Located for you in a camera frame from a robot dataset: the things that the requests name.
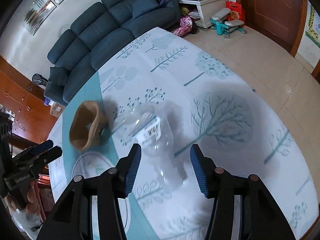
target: throw pillow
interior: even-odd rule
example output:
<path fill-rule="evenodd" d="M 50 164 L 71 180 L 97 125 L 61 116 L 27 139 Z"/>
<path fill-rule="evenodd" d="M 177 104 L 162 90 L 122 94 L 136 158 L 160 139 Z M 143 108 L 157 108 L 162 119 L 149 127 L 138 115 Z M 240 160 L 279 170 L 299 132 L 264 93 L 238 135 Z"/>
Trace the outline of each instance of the throw pillow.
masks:
<path fill-rule="evenodd" d="M 65 87 L 69 79 L 69 72 L 63 67 L 51 67 L 48 82 L 60 87 Z"/>
<path fill-rule="evenodd" d="M 132 5 L 132 18 L 138 18 L 157 7 L 159 7 L 157 0 L 136 0 Z"/>

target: wall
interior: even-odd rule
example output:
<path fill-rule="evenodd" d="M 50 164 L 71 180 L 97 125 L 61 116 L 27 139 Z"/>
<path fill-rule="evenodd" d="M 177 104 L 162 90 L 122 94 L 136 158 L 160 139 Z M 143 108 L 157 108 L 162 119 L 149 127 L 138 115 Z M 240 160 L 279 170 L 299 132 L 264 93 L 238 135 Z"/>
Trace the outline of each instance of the wall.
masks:
<path fill-rule="evenodd" d="M 311 4 L 308 1 L 308 12 L 307 12 L 305 31 L 308 30 L 310 8 L 311 8 Z M 309 39 L 306 36 L 305 31 L 303 33 L 303 36 L 298 48 L 298 52 L 295 58 L 298 61 L 300 61 L 305 66 L 305 68 L 311 73 L 313 69 L 316 67 L 318 61 L 320 60 L 320 48 L 311 39 Z"/>
<path fill-rule="evenodd" d="M 49 50 L 71 23 L 97 1 L 100 0 L 64 0 L 32 36 L 22 26 L 22 17 L 33 0 L 23 0 L 0 39 L 0 55 L 30 80 L 34 73 L 48 78 L 53 66 L 47 59 Z"/>

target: tile floor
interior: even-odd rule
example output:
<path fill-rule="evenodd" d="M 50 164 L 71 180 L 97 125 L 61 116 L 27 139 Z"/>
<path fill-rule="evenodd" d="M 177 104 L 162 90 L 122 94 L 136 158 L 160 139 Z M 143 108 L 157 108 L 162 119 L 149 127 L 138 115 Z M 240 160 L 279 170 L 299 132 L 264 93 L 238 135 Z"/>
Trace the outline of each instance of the tile floor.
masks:
<path fill-rule="evenodd" d="M 248 34 L 234 32 L 230 40 L 210 29 L 184 38 L 236 72 L 278 114 L 305 157 L 320 201 L 320 85 L 278 44 L 245 29 Z"/>

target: label sticker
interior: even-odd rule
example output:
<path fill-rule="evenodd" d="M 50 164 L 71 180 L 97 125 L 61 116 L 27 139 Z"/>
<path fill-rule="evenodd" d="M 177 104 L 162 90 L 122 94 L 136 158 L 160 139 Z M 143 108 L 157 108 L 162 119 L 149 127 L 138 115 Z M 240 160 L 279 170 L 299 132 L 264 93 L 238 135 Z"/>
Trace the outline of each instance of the label sticker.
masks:
<path fill-rule="evenodd" d="M 153 117 L 149 123 L 137 132 L 135 137 L 140 145 L 148 145 L 154 140 L 159 140 L 161 137 L 160 120 L 159 116 Z"/>

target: red bag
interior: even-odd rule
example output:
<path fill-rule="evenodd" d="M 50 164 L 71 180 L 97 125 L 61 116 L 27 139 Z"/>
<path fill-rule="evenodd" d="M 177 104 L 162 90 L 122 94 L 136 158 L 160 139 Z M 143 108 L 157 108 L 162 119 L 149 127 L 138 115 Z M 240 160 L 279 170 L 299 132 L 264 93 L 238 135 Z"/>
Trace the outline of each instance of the red bag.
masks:
<path fill-rule="evenodd" d="M 226 7 L 231 10 L 231 12 L 228 14 L 228 21 L 241 20 L 245 22 L 244 9 L 240 3 L 227 1 Z"/>

